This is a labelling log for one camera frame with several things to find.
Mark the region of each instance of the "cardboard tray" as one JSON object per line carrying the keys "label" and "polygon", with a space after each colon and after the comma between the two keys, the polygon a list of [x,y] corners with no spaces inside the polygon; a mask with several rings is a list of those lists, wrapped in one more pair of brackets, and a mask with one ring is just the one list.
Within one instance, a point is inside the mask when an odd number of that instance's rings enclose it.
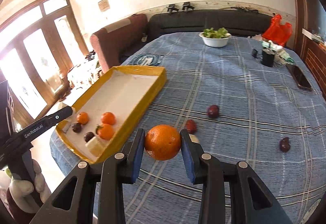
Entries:
{"label": "cardboard tray", "polygon": [[[163,67],[112,67],[72,105],[75,113],[56,126],[59,138],[82,160],[90,164],[105,161],[123,147],[166,80]],[[90,120],[81,133],[74,133],[71,125],[82,111],[88,113]],[[107,141],[103,153],[95,157],[85,146],[84,135],[89,131],[95,134],[96,125],[101,124],[101,115],[105,112],[116,116],[115,134]]]}

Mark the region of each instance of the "tablecloth logo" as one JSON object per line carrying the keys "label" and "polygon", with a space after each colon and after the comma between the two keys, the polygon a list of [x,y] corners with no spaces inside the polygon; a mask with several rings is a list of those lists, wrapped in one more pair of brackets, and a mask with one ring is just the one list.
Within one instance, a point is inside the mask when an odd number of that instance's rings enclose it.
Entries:
{"label": "tablecloth logo", "polygon": [[129,63],[129,65],[138,65],[138,66],[158,66],[163,60],[162,55],[153,55],[153,54],[140,54],[135,56]]}

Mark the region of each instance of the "green vegetable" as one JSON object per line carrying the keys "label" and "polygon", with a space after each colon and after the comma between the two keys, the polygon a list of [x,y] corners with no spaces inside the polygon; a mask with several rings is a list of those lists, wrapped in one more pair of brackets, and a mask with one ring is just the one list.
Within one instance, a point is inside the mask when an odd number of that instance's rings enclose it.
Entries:
{"label": "green vegetable", "polygon": [[10,172],[10,170],[9,170],[9,168],[7,168],[6,169],[6,174],[10,177],[10,179],[11,179],[11,177],[12,177],[12,174],[11,174],[11,172]]}
{"label": "green vegetable", "polygon": [[226,38],[229,37],[227,34],[229,32],[225,28],[220,28],[217,31],[214,31],[214,28],[205,29],[203,32],[203,36],[207,38]]}

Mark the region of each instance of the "tangerine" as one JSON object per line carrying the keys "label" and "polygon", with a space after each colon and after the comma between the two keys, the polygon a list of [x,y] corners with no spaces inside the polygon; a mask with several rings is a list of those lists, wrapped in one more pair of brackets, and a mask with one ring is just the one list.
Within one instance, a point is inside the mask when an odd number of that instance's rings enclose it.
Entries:
{"label": "tangerine", "polygon": [[115,119],[115,116],[113,113],[106,112],[106,113],[102,114],[101,121],[103,124],[114,125],[116,122],[116,119]]}
{"label": "tangerine", "polygon": [[101,139],[110,140],[115,134],[115,131],[111,125],[102,124],[97,126],[96,134],[99,135]]}
{"label": "tangerine", "polygon": [[86,112],[80,112],[77,115],[77,122],[86,125],[89,122],[88,114]]}
{"label": "tangerine", "polygon": [[181,136],[169,125],[157,125],[145,137],[145,150],[156,160],[172,159],[178,154],[180,148]]}

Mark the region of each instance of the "blue gripper pad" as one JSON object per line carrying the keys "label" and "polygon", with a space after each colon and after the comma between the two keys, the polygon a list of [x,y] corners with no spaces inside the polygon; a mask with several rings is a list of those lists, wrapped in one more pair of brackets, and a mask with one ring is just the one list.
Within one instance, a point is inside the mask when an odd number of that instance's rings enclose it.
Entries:
{"label": "blue gripper pad", "polygon": [[139,171],[141,168],[141,161],[142,161],[142,156],[144,154],[144,144],[145,144],[145,131],[144,130],[138,130],[135,141],[139,139],[136,152],[135,152],[135,157],[133,160],[133,171],[132,171],[132,176],[131,176],[131,181],[133,183],[136,182],[138,176],[139,176]]}
{"label": "blue gripper pad", "polygon": [[189,148],[189,145],[192,144],[192,141],[187,131],[186,132],[181,131],[180,135],[182,139],[181,153],[185,164],[185,170],[191,183],[194,183],[195,182],[194,161],[191,156],[191,152]]}

